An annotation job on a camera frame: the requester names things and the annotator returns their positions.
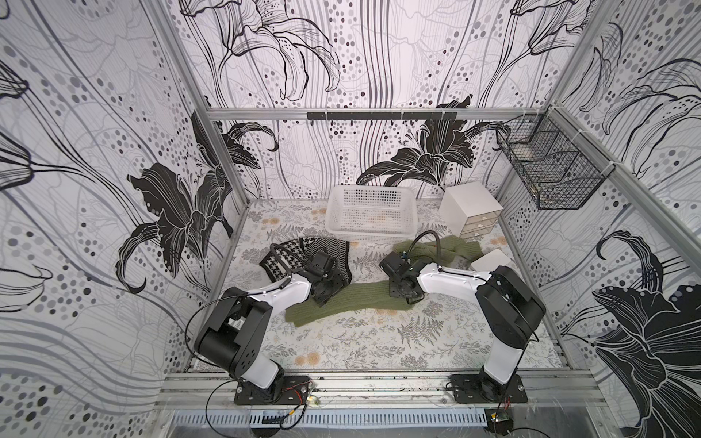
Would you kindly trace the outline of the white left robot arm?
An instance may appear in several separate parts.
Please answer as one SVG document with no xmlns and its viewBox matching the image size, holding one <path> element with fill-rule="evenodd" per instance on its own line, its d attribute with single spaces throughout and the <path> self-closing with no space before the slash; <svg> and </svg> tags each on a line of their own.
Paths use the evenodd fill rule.
<svg viewBox="0 0 701 438">
<path fill-rule="evenodd" d="M 310 300 L 322 307 L 350 279 L 326 248 L 304 259 L 281 245 L 270 246 L 269 253 L 283 268 L 283 278 L 249 291 L 226 290 L 196 336 L 195 352 L 237 383 L 249 383 L 275 398 L 283 389 L 284 370 L 262 352 L 270 319 Z"/>
</svg>

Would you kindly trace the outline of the white mini drawer cabinet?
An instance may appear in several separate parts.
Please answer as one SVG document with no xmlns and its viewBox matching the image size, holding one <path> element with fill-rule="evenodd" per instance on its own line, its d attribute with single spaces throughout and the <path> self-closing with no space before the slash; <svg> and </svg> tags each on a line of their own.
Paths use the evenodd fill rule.
<svg viewBox="0 0 701 438">
<path fill-rule="evenodd" d="M 447 187 L 439 207 L 448 231 L 465 239 L 490 233 L 502 211 L 502 205 L 480 182 Z"/>
</svg>

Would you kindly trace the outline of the white rectangular box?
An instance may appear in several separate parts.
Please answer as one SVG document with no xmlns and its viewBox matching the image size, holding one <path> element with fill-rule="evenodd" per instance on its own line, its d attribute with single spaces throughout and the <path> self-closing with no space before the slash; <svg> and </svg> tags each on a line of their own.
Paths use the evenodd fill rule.
<svg viewBox="0 0 701 438">
<path fill-rule="evenodd" d="M 500 266 L 514 268 L 516 265 L 508 255 L 506 255 L 500 249 L 495 249 L 485 254 L 483 257 L 473 261 L 470 264 L 470 269 L 479 272 L 491 272 Z"/>
</svg>

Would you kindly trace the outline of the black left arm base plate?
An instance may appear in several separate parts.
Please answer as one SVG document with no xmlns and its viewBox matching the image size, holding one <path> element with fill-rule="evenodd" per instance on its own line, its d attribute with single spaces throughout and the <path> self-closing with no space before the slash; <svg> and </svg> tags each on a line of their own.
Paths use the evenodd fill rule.
<svg viewBox="0 0 701 438">
<path fill-rule="evenodd" d="M 268 388 L 242 380 L 238 382 L 234 403 L 241 406 L 302 405 L 311 383 L 310 376 L 302 374 L 279 374 Z"/>
</svg>

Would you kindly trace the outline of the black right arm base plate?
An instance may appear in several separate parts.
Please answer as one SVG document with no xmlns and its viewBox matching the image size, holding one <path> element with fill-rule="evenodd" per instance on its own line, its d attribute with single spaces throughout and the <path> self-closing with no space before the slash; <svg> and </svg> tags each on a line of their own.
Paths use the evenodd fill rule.
<svg viewBox="0 0 701 438">
<path fill-rule="evenodd" d="M 529 401 L 518 374 L 514 374 L 508 383 L 498 383 L 482 372 L 452 374 L 445 388 L 453 394 L 455 402 L 460 404 L 520 404 Z"/>
</svg>

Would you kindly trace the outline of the green knitted scarf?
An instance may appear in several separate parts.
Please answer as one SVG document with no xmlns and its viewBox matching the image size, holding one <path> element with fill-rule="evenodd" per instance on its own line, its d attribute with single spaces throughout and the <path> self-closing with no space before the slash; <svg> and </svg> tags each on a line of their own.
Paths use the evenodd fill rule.
<svg viewBox="0 0 701 438">
<path fill-rule="evenodd" d="M 457 258 L 465 262 L 473 262 L 483 256 L 478 242 L 467 242 L 464 239 L 449 235 L 441 239 L 441 257 L 437 256 L 435 243 L 417 243 L 410 250 L 410 241 L 394 245 L 394 251 L 409 252 L 411 257 L 428 257 L 430 261 L 439 260 L 442 265 L 451 266 Z M 319 307 L 313 300 L 296 304 L 285 311 L 285 321 L 300 328 L 313 321 L 325 319 L 333 315 L 356 310 L 411 310 L 414 304 L 408 304 L 404 299 L 394 299 L 389 296 L 389 281 L 372 283 L 352 283 L 343 288 L 325 306 Z"/>
</svg>

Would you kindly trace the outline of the white plastic laundry basket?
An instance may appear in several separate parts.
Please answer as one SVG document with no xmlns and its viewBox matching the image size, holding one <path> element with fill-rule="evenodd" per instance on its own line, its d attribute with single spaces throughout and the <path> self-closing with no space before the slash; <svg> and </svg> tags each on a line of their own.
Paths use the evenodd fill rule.
<svg viewBox="0 0 701 438">
<path fill-rule="evenodd" d="M 409 188 L 338 185 L 326 207 L 325 227 L 349 242 L 394 244 L 417 235 L 414 192 Z"/>
</svg>

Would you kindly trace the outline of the black white patterned scarf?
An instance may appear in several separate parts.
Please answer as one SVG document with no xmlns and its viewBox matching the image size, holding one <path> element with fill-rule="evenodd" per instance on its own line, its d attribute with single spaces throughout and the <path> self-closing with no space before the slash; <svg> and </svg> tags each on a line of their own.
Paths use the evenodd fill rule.
<svg viewBox="0 0 701 438">
<path fill-rule="evenodd" d="M 292 270 L 302 268 L 319 251 L 331 256 L 335 260 L 335 266 L 344 277 L 347 284 L 352 283 L 352 272 L 349 267 L 350 243 L 333 237 L 298 237 L 281 244 L 282 250 L 277 254 L 281 260 Z M 282 266 L 275 256 L 268 252 L 259 262 L 271 281 L 282 279 L 286 276 L 286 268 Z"/>
</svg>

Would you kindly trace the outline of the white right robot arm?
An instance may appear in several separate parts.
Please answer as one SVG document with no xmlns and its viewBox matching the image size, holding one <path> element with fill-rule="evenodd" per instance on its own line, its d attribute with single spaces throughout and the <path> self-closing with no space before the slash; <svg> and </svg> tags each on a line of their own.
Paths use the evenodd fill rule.
<svg viewBox="0 0 701 438">
<path fill-rule="evenodd" d="M 387 255 L 379 267 L 389 277 L 390 296 L 409 304 L 427 294 L 478 303 L 494 337 L 480 380 L 500 390 L 512 382 L 522 354 L 536 339 L 546 314 L 543 302 L 513 269 L 498 266 L 476 272 L 445 268 L 398 253 Z"/>
</svg>

